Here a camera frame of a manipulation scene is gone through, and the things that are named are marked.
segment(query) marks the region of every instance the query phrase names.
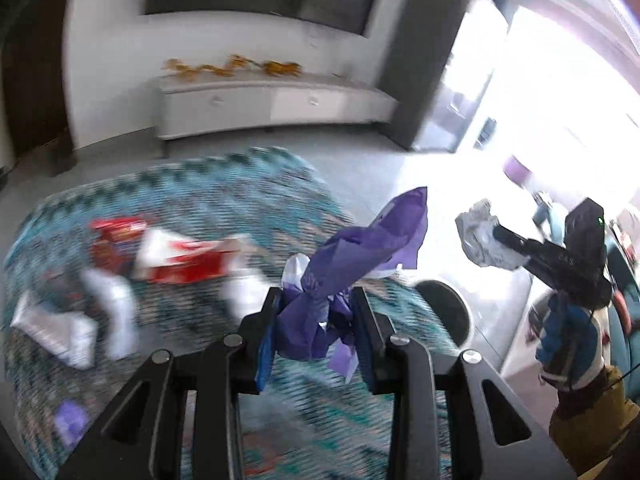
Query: sunlit floor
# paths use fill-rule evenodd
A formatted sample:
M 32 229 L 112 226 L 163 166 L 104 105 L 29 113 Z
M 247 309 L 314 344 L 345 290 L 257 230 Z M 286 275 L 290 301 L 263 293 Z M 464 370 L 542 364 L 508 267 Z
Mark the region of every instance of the sunlit floor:
M 407 153 L 368 127 L 278 128 L 191 137 L 172 142 L 168 160 L 274 145 L 313 165 L 360 224 L 370 222 L 394 195 L 428 186 L 428 234 L 419 269 L 408 277 L 412 282 L 439 278 L 459 290 L 476 327 L 470 346 L 499 368 L 526 306 L 530 278 L 525 271 L 480 269 L 470 263 L 460 247 L 454 218 L 488 197 L 504 225 L 524 236 L 536 236 L 530 220 L 535 204 L 528 193 L 512 184 L 482 152 Z M 46 172 L 44 155 L 33 153 L 14 169 L 0 192 L 0 254 L 4 257 L 20 222 L 37 201 L 70 187 L 162 163 L 160 152 L 152 131 L 135 132 L 79 150 L 78 164 L 53 178 Z M 9 386 L 2 384 L 0 417 L 15 436 L 10 397 Z

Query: person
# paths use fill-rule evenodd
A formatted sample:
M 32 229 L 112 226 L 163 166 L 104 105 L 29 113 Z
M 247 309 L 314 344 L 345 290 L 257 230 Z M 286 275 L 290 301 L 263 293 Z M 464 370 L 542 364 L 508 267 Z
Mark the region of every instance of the person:
M 640 408 L 625 398 L 620 370 L 604 363 L 602 329 L 591 312 L 559 295 L 549 300 L 536 358 L 545 370 L 574 359 L 566 377 L 542 372 L 558 390 L 549 436 L 580 480 L 637 478 L 640 470 Z M 572 344 L 566 344 L 571 338 Z

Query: carpet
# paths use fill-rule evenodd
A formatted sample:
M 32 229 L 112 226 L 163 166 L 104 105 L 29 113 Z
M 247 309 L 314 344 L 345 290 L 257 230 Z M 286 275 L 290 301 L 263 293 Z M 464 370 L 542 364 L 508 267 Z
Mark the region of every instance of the carpet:
M 91 264 L 87 250 L 94 236 L 88 229 L 90 220 L 133 215 L 144 215 L 156 225 L 205 240 L 249 234 L 254 242 L 252 266 L 273 280 L 279 279 L 290 254 L 311 254 L 352 222 L 314 170 L 279 148 L 156 166 L 70 189 L 37 205 L 23 222 L 5 262 L 2 329 L 6 378 L 13 385 L 16 403 L 15 422 L 28 462 L 43 480 L 54 479 L 69 453 L 53 424 L 60 403 L 74 400 L 94 419 L 148 353 L 117 362 L 107 360 L 101 324 L 95 367 L 75 370 L 19 330 L 9 328 L 15 305 L 27 288 L 37 290 L 48 272 Z M 163 346 L 177 352 L 204 348 L 212 338 L 234 329 L 218 299 L 221 284 L 222 279 L 193 285 L 133 282 L 141 330 L 156 334 Z M 359 285 L 364 286 L 373 309 L 387 314 L 396 330 L 411 334 L 431 349 L 456 352 L 437 316 L 412 288 L 398 280 L 363 280 Z M 385 477 L 392 398 L 369 395 L 358 374 L 350 384 L 343 384 L 325 362 L 277 358 L 271 383 L 257 399 L 267 403 L 262 407 L 273 406 L 274 413 L 267 422 L 258 414 L 257 426 L 255 417 L 247 419 L 253 425 L 244 436 L 250 478 Z M 283 404 L 286 410 L 278 411 Z M 438 407 L 441 470 L 446 478 L 450 461 L 442 397 Z M 273 449 L 264 447 L 260 432 L 273 431 L 278 425 L 292 434 L 288 442 L 279 444 L 275 457 Z M 188 469 L 187 447 L 184 478 L 189 476 Z

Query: metal screw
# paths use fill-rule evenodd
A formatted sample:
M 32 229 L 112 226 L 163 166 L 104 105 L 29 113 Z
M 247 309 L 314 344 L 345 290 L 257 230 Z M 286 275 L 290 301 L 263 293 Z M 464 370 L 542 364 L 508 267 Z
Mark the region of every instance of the metal screw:
M 470 365 L 477 365 L 480 361 L 482 361 L 480 352 L 476 350 L 465 350 L 464 352 L 462 352 L 462 358 Z
M 157 365 L 167 362 L 170 357 L 171 354 L 167 350 L 156 350 L 151 354 L 151 360 Z
M 405 336 L 404 334 L 393 334 L 390 338 L 389 341 L 391 341 L 391 344 L 396 345 L 396 346 L 404 346 L 404 345 L 408 345 L 409 344 L 409 338 L 407 336 Z
M 225 346 L 234 348 L 242 344 L 242 336 L 240 334 L 225 335 L 225 338 L 222 340 L 222 342 L 225 344 Z

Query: gloved hand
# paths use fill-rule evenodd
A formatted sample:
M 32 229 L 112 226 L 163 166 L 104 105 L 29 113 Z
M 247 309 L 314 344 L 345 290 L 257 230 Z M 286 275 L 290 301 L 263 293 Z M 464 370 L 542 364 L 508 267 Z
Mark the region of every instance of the gloved hand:
M 536 359 L 542 378 L 561 391 L 590 384 L 602 368 L 602 329 L 591 311 L 555 293 L 548 302 Z

